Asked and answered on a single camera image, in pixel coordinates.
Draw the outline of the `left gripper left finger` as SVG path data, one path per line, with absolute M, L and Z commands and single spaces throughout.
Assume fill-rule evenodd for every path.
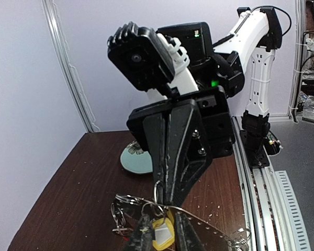
M 133 233 L 131 234 L 128 243 L 124 247 L 124 250 L 152 250 L 153 239 L 154 229 L 150 217 L 147 214 L 143 214 L 138 221 Z

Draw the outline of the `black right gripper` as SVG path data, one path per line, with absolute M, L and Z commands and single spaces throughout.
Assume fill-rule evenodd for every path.
M 151 156 L 159 204 L 180 207 L 210 166 L 212 157 L 233 153 L 235 136 L 221 86 L 137 108 L 129 115 L 126 125 Z

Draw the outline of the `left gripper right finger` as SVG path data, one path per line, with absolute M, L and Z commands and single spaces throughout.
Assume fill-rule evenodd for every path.
M 184 213 L 175 213 L 175 241 L 176 250 L 179 251 L 205 250 L 190 220 Z

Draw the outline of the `yellow key tag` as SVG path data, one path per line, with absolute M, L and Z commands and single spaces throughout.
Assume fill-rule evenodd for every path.
M 154 240 L 152 245 L 155 250 L 165 250 L 175 242 L 174 217 L 170 210 L 167 211 L 165 218 L 153 221 Z

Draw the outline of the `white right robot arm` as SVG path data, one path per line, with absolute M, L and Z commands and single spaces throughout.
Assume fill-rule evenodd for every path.
M 227 98 L 244 86 L 251 68 L 249 101 L 242 116 L 241 142 L 251 169 L 269 165 L 268 88 L 282 30 L 272 7 L 244 9 L 228 41 L 215 47 L 200 76 L 206 89 L 177 99 L 149 91 L 151 104 L 134 110 L 127 122 L 152 159 L 155 202 L 180 207 L 215 158 L 232 153 L 235 142 Z

